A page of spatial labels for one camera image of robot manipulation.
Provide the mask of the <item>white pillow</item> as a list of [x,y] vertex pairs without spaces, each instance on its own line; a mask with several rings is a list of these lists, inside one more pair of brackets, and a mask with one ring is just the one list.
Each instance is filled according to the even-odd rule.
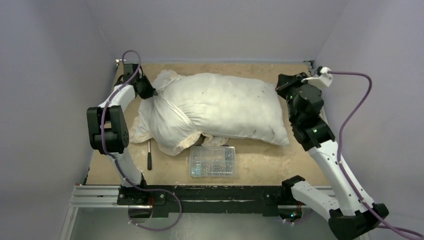
[[277,146],[290,142],[279,97],[263,80],[216,73],[179,76],[162,96],[207,135]]

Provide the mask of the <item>dark green cream-frilled pillowcase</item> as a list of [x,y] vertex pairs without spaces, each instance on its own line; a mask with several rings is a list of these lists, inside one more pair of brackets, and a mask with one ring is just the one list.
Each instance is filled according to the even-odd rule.
[[200,131],[192,121],[166,96],[170,85],[183,78],[173,70],[161,71],[152,86],[157,95],[141,101],[138,116],[129,131],[129,141],[133,144],[154,139],[159,149],[176,156],[189,147],[222,146],[228,143],[227,137],[212,136]]

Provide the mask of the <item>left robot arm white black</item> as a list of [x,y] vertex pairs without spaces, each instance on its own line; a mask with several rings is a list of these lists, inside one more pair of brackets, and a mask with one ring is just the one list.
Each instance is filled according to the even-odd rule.
[[121,178],[121,188],[129,188],[129,197],[138,205],[146,203],[149,191],[143,174],[129,153],[130,134],[124,111],[136,98],[157,95],[140,64],[124,63],[112,93],[104,102],[86,111],[89,143],[93,150],[108,156]]

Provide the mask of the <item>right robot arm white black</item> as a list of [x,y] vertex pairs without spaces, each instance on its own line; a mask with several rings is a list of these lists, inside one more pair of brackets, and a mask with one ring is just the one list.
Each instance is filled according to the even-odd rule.
[[319,77],[308,77],[304,72],[279,74],[275,91],[286,101],[295,139],[317,163],[335,196],[326,195],[296,175],[281,183],[279,198],[288,204],[306,204],[328,222],[338,240],[354,240],[377,228],[389,210],[383,203],[375,203],[362,188],[339,152],[334,133],[321,117],[322,88],[331,79],[328,73]]

